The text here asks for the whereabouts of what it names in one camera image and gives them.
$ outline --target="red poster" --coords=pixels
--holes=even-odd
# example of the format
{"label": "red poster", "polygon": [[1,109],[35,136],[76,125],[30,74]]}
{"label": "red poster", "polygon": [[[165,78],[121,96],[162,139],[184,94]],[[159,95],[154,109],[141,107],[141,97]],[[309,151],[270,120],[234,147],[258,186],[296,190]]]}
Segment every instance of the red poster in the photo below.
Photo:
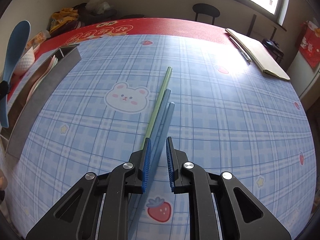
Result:
{"label": "red poster", "polygon": [[320,29],[310,21],[299,51],[312,68],[320,62]]}

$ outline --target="floor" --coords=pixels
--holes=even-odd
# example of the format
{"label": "floor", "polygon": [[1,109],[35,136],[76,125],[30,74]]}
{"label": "floor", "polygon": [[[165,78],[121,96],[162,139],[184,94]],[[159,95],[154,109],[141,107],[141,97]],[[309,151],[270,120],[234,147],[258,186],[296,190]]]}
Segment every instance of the floor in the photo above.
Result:
{"label": "floor", "polygon": [[317,163],[317,184],[316,184],[316,194],[315,201],[312,208],[312,213],[317,210],[320,206],[320,98],[311,106],[307,111],[307,118],[310,124],[313,141],[315,144],[316,151],[316,163]]}

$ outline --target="wall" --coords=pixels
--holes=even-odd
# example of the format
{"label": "wall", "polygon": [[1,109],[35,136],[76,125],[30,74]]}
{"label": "wall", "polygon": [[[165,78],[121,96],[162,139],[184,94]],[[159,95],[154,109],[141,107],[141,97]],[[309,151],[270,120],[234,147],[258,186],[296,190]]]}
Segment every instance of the wall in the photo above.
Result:
{"label": "wall", "polygon": [[[221,15],[215,20],[215,25],[231,28],[246,34],[253,14],[257,20],[253,28],[252,37],[258,40],[270,38],[273,32],[273,22],[251,8],[233,0],[109,0],[111,5],[119,11],[119,16],[128,14],[144,14],[146,17],[166,17],[194,20],[192,6],[196,3],[208,3],[217,7]],[[278,27],[274,39],[284,51],[285,58],[281,66],[286,70],[294,59],[297,50],[295,40],[300,32],[300,24],[312,19],[312,11],[304,0],[289,0],[284,27],[287,32]],[[212,18],[200,15],[198,21],[211,23]]]}
{"label": "wall", "polygon": [[13,0],[0,19],[0,72],[3,70],[10,34],[15,25],[28,20],[31,24],[30,37],[47,28],[53,12],[63,7],[72,7],[79,0]]}

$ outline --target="strawberry print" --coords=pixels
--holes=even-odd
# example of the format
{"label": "strawberry print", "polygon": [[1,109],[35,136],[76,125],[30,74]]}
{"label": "strawberry print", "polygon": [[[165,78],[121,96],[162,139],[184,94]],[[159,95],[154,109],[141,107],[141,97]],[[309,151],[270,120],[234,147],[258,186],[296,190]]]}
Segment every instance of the strawberry print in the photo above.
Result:
{"label": "strawberry print", "polygon": [[158,222],[167,222],[171,217],[171,205],[164,198],[149,199],[148,214]]}
{"label": "strawberry print", "polygon": [[303,156],[303,154],[302,154],[302,151],[300,151],[300,156],[299,156],[299,158],[300,158],[300,163],[301,163],[301,165],[303,165],[304,156]]}
{"label": "strawberry print", "polygon": [[295,102],[294,105],[296,106],[296,108],[297,108],[298,110],[300,110],[300,106],[299,106],[299,104],[298,104],[297,102]]}
{"label": "strawberry print", "polygon": [[141,45],[151,45],[151,44],[153,44],[153,42],[152,41],[142,41],[142,42],[140,42],[140,44]]}
{"label": "strawberry print", "polygon": [[219,68],[218,68],[218,71],[221,72],[221,73],[223,73],[223,74],[229,74],[229,71],[226,70],[224,67],[219,67]]}

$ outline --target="blue plaid tablecloth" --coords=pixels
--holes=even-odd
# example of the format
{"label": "blue plaid tablecloth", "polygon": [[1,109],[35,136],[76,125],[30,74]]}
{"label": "blue plaid tablecloth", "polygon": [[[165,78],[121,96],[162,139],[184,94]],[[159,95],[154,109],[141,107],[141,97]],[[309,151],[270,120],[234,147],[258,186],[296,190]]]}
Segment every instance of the blue plaid tablecloth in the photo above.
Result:
{"label": "blue plaid tablecloth", "polygon": [[[168,136],[175,148],[209,172],[231,171],[292,238],[300,233],[313,203],[316,159],[290,82],[261,73],[233,47],[192,38],[118,36],[78,49],[82,60],[45,104],[20,160],[0,154],[11,219],[23,236],[86,172],[112,171],[139,149],[168,66],[175,103]],[[49,54],[28,71],[9,107]],[[127,92],[140,96],[129,101],[135,113],[112,101]],[[164,149],[148,199],[165,200],[168,220],[145,206],[134,240],[189,239],[188,196],[171,193],[168,181]]]}

